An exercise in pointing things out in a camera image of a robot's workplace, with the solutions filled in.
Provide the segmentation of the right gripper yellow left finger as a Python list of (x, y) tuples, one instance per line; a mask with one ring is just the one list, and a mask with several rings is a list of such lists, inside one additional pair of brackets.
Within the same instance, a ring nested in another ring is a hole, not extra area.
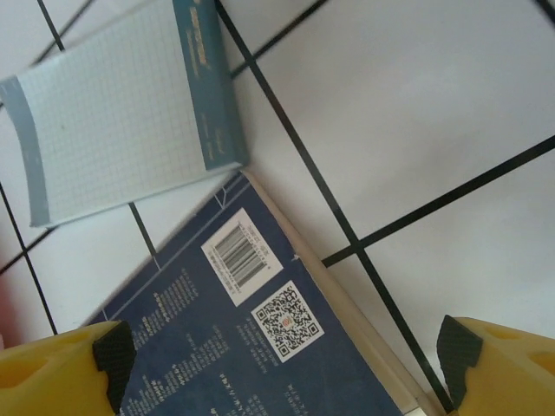
[(133, 369), (128, 322), (99, 322), (1, 352), (2, 415), (117, 415)]

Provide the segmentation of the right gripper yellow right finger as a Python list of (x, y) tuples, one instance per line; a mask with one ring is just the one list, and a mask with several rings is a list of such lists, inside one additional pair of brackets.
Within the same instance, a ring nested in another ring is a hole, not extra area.
[(447, 315), (436, 342), (453, 415), (553, 415), (554, 340)]

